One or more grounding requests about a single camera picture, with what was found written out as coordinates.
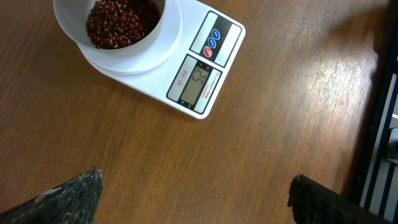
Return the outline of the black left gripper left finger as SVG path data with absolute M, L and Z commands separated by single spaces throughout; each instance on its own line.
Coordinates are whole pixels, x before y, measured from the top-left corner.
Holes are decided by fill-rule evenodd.
M 103 191 L 101 169 L 88 170 L 1 213 L 1 223 L 93 223 Z

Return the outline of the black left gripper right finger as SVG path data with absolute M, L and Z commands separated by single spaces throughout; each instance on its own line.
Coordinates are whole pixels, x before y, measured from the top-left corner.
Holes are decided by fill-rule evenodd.
M 302 174 L 290 183 L 287 206 L 297 224 L 389 224 Z

